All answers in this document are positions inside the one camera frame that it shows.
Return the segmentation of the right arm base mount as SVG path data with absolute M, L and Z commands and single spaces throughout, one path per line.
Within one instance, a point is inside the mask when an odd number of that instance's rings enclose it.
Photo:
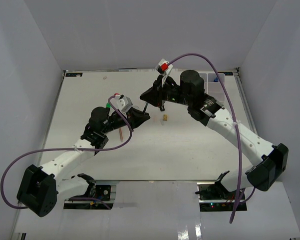
M 232 212 L 235 192 L 219 193 L 214 184 L 199 182 L 195 194 L 199 198 L 200 212 Z

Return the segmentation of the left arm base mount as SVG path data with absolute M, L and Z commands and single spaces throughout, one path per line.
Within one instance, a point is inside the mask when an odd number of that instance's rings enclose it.
M 66 210 L 111 210 L 114 204 L 111 185 L 91 185 L 83 195 L 67 199 L 63 205 Z

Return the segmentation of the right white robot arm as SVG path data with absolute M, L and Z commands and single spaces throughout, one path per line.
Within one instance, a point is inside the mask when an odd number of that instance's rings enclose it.
M 151 88 L 141 94 L 140 99 L 161 110 L 164 102 L 178 103 L 188 107 L 189 115 L 204 126 L 219 133 L 241 150 L 250 161 L 250 166 L 241 173 L 227 171 L 215 182 L 216 195 L 225 200 L 241 187 L 255 187 L 268 191 L 277 178 L 286 170 L 289 149 L 283 144 L 274 145 L 244 126 L 235 122 L 222 103 L 205 93 L 204 79 L 195 70 L 186 70 L 180 75 L 180 84 L 171 77 L 165 81 L 159 75 Z

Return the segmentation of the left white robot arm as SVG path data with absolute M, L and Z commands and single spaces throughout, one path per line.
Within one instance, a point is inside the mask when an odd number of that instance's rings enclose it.
M 37 216 L 46 216 L 52 211 L 57 197 L 61 194 L 61 181 L 105 147 L 109 132 L 124 126 L 135 129 L 149 119 L 149 113 L 133 107 L 123 116 L 110 112 L 108 108 L 96 107 L 91 112 L 83 135 L 72 148 L 41 166 L 32 164 L 25 170 L 17 199 Z

